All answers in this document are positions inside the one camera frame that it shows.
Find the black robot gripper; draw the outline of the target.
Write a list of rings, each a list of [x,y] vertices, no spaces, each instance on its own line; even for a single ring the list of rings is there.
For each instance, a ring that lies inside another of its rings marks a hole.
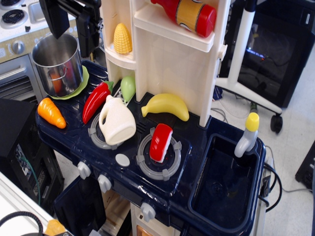
[[[69,28],[68,13],[79,15],[76,26],[81,57],[87,58],[99,46],[100,0],[40,0],[39,3],[50,32],[56,39]]]

